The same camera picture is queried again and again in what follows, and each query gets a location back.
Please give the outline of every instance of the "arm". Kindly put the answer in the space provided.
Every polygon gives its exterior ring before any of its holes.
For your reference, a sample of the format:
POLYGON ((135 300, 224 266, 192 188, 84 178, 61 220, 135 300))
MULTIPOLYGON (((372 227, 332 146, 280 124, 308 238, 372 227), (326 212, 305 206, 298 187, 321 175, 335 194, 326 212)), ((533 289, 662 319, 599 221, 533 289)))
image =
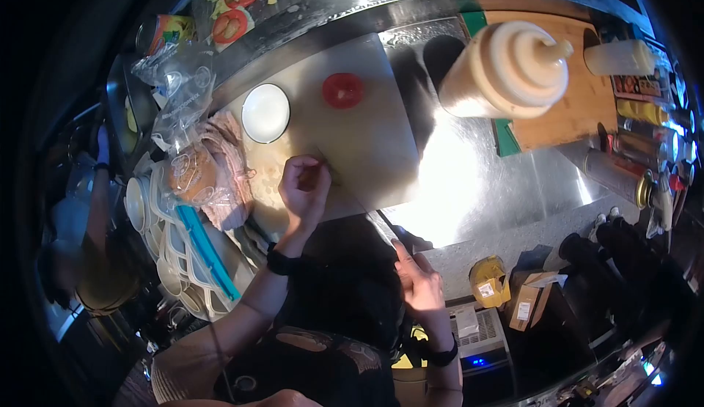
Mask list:
MULTIPOLYGON (((105 125, 98 130, 98 149, 98 163, 109 164, 110 151, 105 125)), ((106 169, 98 170, 93 178, 85 237, 89 238, 101 253, 105 253, 105 239, 110 222, 109 187, 110 174, 106 169)))
MULTIPOLYGON (((392 243, 399 257, 395 266, 408 313, 423 326, 433 351, 452 350, 454 339, 450 315, 445 309, 442 277, 433 270, 424 255, 418 253, 411 256, 399 241, 393 240, 392 243)), ((462 405, 462 371, 458 357, 445 367, 428 363, 426 376, 426 405, 462 405)))
MULTIPOLYGON (((305 242, 322 217, 330 182, 328 169, 310 156, 295 156, 286 162, 279 194, 289 213, 289 228, 274 247, 275 251, 291 259, 301 256, 305 242), (316 176, 309 190, 299 180, 310 171, 316 176)), ((217 342, 226 356, 237 355, 264 335, 286 300, 288 283, 288 277, 268 268, 257 272, 233 310, 213 324, 217 342)), ((181 341, 214 352, 213 331, 199 330, 181 341)))

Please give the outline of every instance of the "smartwatch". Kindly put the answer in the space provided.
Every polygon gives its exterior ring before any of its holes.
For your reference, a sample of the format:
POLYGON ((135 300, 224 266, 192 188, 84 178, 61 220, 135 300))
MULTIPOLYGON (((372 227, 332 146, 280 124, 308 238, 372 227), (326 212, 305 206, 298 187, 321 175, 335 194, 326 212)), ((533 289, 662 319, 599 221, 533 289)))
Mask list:
POLYGON ((290 275, 298 259, 292 259, 274 251, 273 245, 269 246, 269 253, 266 255, 267 268, 276 275, 290 275))
POLYGON ((101 168, 104 168, 105 170, 108 171, 108 176, 110 177, 110 179, 114 179, 114 178, 115 178, 115 173, 112 171, 112 169, 110 169, 110 165, 109 165, 109 164, 98 163, 98 164, 96 164, 96 165, 93 166, 93 171, 97 173, 101 168))
POLYGON ((418 340, 416 338, 411 338, 415 343, 413 346, 418 351, 420 358, 427 360, 428 363, 435 367, 445 367, 457 356, 457 340, 453 339, 452 349, 446 352, 434 352, 430 350, 429 342, 427 339, 418 340))

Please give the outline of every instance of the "cutting board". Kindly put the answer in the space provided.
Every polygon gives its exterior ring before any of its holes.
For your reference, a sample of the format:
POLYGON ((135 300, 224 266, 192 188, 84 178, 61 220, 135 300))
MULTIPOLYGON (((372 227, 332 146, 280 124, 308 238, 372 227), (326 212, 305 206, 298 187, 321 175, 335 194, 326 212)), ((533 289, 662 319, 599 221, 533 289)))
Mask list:
MULTIPOLYGON (((288 224, 277 192, 284 163, 294 155, 324 156, 333 169, 333 185, 323 220, 342 218, 413 198, 418 150, 384 48, 376 33, 339 44, 264 80, 289 98, 291 120, 275 142, 259 144, 243 136, 255 200, 253 218, 262 229, 281 235, 288 224), (364 83, 362 101, 334 109, 322 98, 323 81, 335 73, 354 73, 364 83)), ((228 109, 242 124, 242 103, 228 109)))
POLYGON ((572 42, 575 53, 568 58, 569 84, 565 95, 544 115, 514 120, 513 134, 522 151, 552 147, 596 135, 597 124, 608 131, 618 129, 616 105, 609 76, 594 76, 584 63, 584 31, 594 26, 552 14, 523 11, 485 11, 487 24, 528 21, 547 31, 555 40, 572 42))

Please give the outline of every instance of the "metal countertop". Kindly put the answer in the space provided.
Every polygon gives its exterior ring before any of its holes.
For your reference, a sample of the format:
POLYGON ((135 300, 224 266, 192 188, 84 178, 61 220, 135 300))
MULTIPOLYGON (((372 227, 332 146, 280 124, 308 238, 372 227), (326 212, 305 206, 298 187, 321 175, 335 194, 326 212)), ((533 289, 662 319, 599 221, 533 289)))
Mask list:
POLYGON ((466 42, 457 18, 388 30, 379 37, 421 155, 418 197, 381 210, 392 224, 439 248, 609 195, 557 148, 500 158, 491 120, 457 118, 440 106, 435 84, 466 42))
POLYGON ((379 33, 421 156, 416 199, 381 210, 392 224, 439 248, 606 196, 558 149, 499 158, 491 121, 456 118, 440 107, 436 86, 465 43, 456 15, 481 10, 625 21, 652 32, 645 16, 618 0, 301 0, 217 56, 211 109, 319 51, 379 33))

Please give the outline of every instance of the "hamburger bun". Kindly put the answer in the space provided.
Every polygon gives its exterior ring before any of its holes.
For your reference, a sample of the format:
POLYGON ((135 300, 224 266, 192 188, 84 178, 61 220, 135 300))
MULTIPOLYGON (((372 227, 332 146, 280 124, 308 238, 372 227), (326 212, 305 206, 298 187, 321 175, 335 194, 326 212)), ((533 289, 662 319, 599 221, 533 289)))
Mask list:
POLYGON ((184 201, 201 205, 216 192, 216 162, 202 146, 190 145, 171 160, 168 183, 184 201))

